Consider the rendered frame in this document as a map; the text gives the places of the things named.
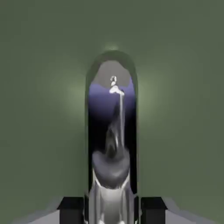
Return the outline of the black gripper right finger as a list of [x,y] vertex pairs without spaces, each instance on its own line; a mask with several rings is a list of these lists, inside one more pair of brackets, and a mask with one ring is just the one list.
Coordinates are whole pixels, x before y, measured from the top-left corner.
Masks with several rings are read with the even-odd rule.
[[193,224],[187,218],[171,212],[161,197],[142,197],[140,201],[140,224]]

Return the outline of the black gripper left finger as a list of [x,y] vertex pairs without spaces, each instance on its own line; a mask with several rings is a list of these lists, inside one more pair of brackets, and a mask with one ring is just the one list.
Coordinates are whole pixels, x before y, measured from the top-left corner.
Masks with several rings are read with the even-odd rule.
[[55,211],[31,224],[84,224],[84,197],[63,197]]

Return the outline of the green painted cabinet door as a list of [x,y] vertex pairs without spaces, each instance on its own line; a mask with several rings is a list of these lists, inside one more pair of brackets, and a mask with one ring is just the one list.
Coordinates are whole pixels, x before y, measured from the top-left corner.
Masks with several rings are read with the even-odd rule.
[[0,224],[83,193],[108,49],[136,67],[139,194],[224,224],[224,0],[0,0]]

